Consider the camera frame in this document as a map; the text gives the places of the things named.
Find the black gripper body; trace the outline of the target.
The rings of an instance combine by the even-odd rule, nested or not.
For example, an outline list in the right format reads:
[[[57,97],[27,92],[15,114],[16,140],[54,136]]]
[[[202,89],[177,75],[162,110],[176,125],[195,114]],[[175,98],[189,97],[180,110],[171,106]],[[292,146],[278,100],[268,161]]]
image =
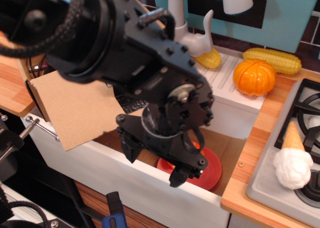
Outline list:
[[[144,149],[176,166],[189,166],[189,178],[200,178],[208,161],[192,150],[192,141],[204,149],[205,139],[200,126],[209,123],[209,107],[168,106],[162,109],[148,105],[141,116],[119,114],[117,132],[128,133],[144,144]]]

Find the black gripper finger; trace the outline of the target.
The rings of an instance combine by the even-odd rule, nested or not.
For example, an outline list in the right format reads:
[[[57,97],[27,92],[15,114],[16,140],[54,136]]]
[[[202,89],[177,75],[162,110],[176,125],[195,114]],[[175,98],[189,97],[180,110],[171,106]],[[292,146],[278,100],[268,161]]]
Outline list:
[[[144,144],[138,138],[128,133],[120,135],[120,141],[125,157],[133,163],[144,149]]]
[[[173,188],[177,188],[183,183],[187,181],[190,175],[190,167],[189,166],[176,166],[172,171],[169,181],[170,186]]]

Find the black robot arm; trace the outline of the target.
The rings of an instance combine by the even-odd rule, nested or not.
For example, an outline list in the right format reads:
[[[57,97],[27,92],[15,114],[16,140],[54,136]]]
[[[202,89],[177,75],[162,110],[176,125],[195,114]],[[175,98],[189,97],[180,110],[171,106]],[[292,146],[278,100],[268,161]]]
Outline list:
[[[188,48],[176,42],[166,9],[146,12],[136,0],[0,0],[0,28],[19,48],[1,55],[46,54],[69,81],[111,84],[147,102],[141,116],[116,117],[130,162],[143,149],[174,165],[172,187],[199,178],[208,166],[200,126],[209,125],[213,92]]]

